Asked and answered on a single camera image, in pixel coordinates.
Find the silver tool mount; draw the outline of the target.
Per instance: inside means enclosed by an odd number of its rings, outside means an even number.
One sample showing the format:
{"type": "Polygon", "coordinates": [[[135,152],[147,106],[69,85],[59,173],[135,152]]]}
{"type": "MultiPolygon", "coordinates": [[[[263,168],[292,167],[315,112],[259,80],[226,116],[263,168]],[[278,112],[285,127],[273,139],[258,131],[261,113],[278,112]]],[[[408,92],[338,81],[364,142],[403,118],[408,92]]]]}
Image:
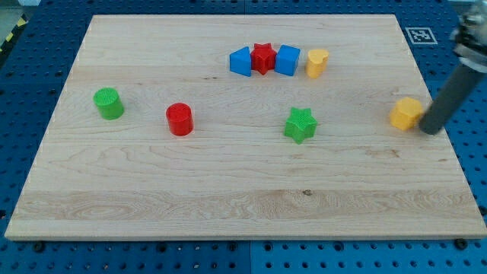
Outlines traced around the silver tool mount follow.
{"type": "Polygon", "coordinates": [[[478,0],[459,16],[452,33],[454,53],[460,62],[480,73],[486,73],[486,0],[478,0]]]}

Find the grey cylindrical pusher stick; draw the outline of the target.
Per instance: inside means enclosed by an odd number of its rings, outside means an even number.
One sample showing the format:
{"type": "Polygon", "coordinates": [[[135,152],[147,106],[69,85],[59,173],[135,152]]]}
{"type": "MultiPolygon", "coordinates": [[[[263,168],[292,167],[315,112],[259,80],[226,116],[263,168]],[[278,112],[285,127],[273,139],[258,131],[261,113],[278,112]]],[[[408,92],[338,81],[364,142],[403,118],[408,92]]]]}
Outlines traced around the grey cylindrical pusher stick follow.
{"type": "Polygon", "coordinates": [[[420,119],[421,131],[429,135],[439,133],[484,77],[484,65],[468,66],[460,63],[420,119]]]}

